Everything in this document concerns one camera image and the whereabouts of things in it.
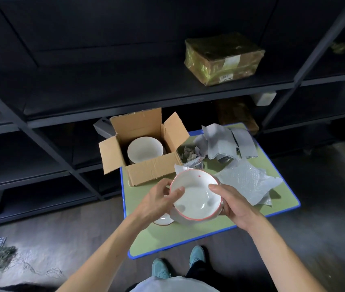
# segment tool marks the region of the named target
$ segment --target plastic-wrapped box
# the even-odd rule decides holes
[[[239,33],[187,39],[185,65],[205,86],[249,77],[264,50]]]

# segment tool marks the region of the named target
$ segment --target shoe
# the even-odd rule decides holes
[[[160,279],[171,278],[167,265],[160,258],[156,258],[152,263],[152,276]]]
[[[190,254],[190,267],[199,260],[206,262],[205,251],[201,246],[195,246]]]

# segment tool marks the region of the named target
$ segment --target table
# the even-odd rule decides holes
[[[226,127],[245,128],[243,123],[226,125]],[[192,144],[195,137],[202,134],[202,130],[189,132],[190,137],[183,144]],[[262,148],[257,145],[258,158],[251,158],[248,161],[257,168],[263,168],[267,171],[269,176],[282,177],[270,159],[264,153]],[[215,159],[204,160],[204,171],[214,174],[224,168],[225,165],[219,164]],[[121,171],[121,188],[123,196],[124,217],[133,212],[136,206],[140,203],[142,198],[148,193],[150,188],[162,179],[158,178],[142,185],[130,187],[128,183],[128,175],[125,167]],[[175,173],[164,176],[173,179]],[[299,200],[294,195],[290,187],[283,182],[276,188],[270,191],[272,206],[256,205],[260,212],[265,216],[276,215],[285,211],[301,206]],[[166,250],[178,245],[182,245],[193,240],[198,240],[209,235],[214,235],[219,232],[227,231],[235,228],[226,216],[218,216],[217,218],[202,223],[197,223],[191,226],[181,225],[179,223],[172,223],[167,226],[159,226],[151,223],[145,230],[141,231],[136,240],[129,249],[128,256],[131,259],[137,259],[149,254],[153,254],[162,250]]]

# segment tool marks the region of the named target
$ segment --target barcode label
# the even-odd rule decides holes
[[[233,73],[229,73],[228,75],[223,75],[220,77],[220,83],[229,81],[231,79],[233,79]]]

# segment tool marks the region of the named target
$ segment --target blue table edge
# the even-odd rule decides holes
[[[200,134],[203,134],[204,132],[202,131],[202,129],[200,130],[196,130],[196,131],[191,131],[189,132],[189,135],[190,136],[197,136],[197,135],[200,135]],[[282,175],[279,173],[278,169],[274,166],[274,164],[271,162],[271,159],[267,156],[267,154],[263,151],[264,155],[267,157],[267,159],[270,161],[271,165],[275,168],[275,170],[277,171],[277,173],[279,174],[280,177],[282,177]],[[123,205],[124,205],[124,218],[126,218],[126,205],[125,205],[125,195],[124,195],[124,180],[123,180],[123,168],[121,167],[120,168],[120,176],[121,176],[121,192],[122,192],[122,196],[123,196]],[[283,213],[283,212],[287,212],[287,211],[291,211],[293,209],[296,209],[296,208],[299,208],[301,207],[301,202],[299,201],[299,199],[296,197],[296,195],[294,194],[294,192],[292,191],[292,189],[289,187],[289,185],[287,184],[287,182],[283,179],[283,182],[286,184],[286,186],[288,187],[288,189],[291,191],[291,193],[293,194],[293,196],[295,197],[295,199],[298,201],[298,205],[294,206],[294,207],[291,207],[291,208],[287,208],[287,209],[284,209],[284,210],[281,210],[281,211],[278,211],[278,212],[274,212],[274,213],[271,213],[271,214],[268,214],[266,215],[266,217],[270,217],[270,216],[274,216],[274,215],[277,215],[277,214],[280,214],[280,213]],[[179,242],[179,243],[176,243],[176,244],[172,244],[170,246],[165,246],[165,247],[162,247],[162,248],[159,248],[159,249],[156,249],[156,250],[153,250],[153,251],[150,251],[150,252],[147,252],[147,253],[143,253],[143,254],[140,254],[140,255],[136,255],[136,256],[132,256],[130,254],[130,250],[128,251],[128,257],[130,259],[138,259],[138,258],[141,258],[141,257],[144,257],[144,256],[147,256],[147,255],[151,255],[151,254],[154,254],[156,252],[159,252],[159,251],[163,251],[163,250],[167,250],[167,249],[171,249],[171,248],[174,248],[176,246],[179,246],[179,245],[183,245],[183,244],[186,244],[188,242],[192,242],[194,240],[199,240],[199,239],[202,239],[202,238],[205,238],[205,237],[208,237],[210,235],[215,235],[215,234],[218,234],[220,232],[224,232],[224,231],[227,231],[227,230],[230,230],[230,229],[234,229],[236,228],[237,226],[236,225],[233,225],[231,227],[227,227],[227,228],[224,228],[224,229],[220,229],[218,231],[215,231],[215,232],[209,232],[208,234],[205,234],[205,235],[200,235],[199,237],[195,237],[195,238],[192,238],[192,239],[189,239],[189,240],[184,240],[182,242]]]

